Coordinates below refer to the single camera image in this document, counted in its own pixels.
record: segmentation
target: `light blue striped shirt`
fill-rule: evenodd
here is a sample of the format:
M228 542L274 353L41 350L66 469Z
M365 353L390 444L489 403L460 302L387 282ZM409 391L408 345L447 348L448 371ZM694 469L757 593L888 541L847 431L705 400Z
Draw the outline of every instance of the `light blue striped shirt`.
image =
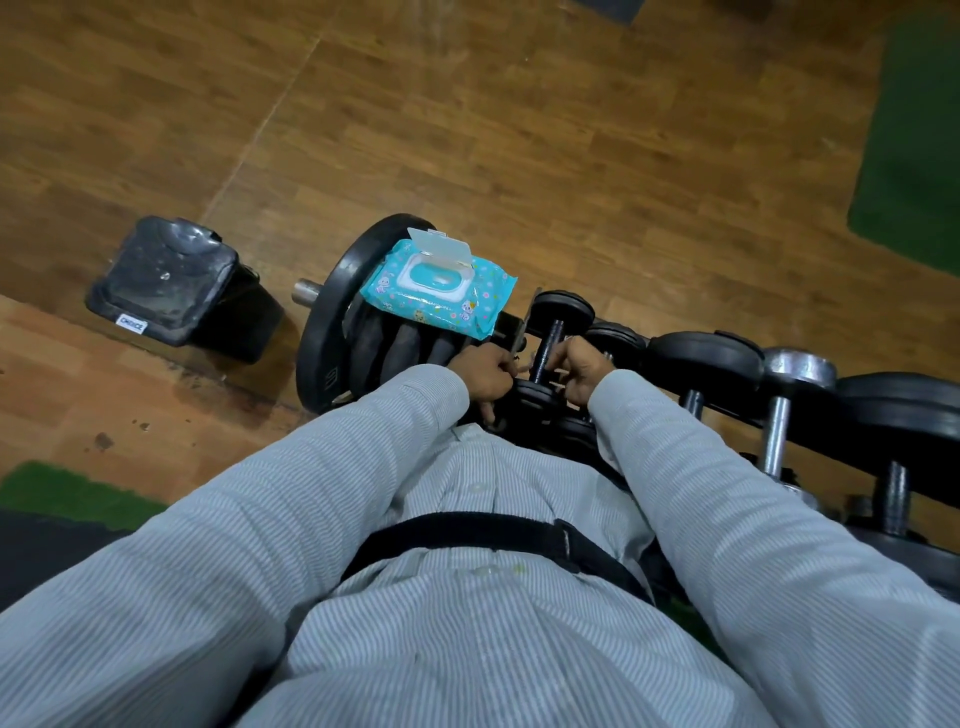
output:
M639 376L590 400L634 497L454 427L467 406L415 367L22 599L0 615L0 725L210 725L273 665L241 724L958 724L958 607ZM564 519L640 578L656 532L736 671L539 556L418 549L338 586L374 530L465 510Z

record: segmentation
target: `floor stain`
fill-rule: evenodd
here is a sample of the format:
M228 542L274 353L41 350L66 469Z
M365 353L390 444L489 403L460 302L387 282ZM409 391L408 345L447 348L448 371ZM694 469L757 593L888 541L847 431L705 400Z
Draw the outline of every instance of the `floor stain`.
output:
M96 448L100 452L103 452L104 450L108 450L112 448L114 445L113 438L111 438L105 432L98 432L97 436L93 438L93 444L96 446Z

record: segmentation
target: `black trash bin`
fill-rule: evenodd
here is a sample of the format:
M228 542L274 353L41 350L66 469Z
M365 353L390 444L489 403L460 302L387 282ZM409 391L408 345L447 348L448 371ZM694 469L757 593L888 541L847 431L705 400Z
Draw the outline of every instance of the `black trash bin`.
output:
M283 307L216 232L189 220L144 217L86 296L98 316L172 347L253 364Z

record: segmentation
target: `hand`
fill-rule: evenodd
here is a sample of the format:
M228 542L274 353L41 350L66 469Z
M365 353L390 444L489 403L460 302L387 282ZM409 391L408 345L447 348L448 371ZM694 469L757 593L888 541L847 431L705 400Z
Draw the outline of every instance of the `hand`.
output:
M514 386L516 362L510 352L490 342L458 353L446 368L464 381L470 401L480 405L484 422L493 424L493 402Z
M557 369L569 372L564 377L566 398L578 407L587 406L600 380L615 369L613 362L582 336L571 336L555 346L546 368L549 372Z

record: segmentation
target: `baby wipes package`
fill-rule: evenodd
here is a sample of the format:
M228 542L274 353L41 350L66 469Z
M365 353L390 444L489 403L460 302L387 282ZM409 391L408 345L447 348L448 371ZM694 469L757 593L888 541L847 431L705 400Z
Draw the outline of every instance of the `baby wipes package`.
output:
M486 339L513 293L516 278L470 254L439 231L408 228L361 289L367 302L411 321Z

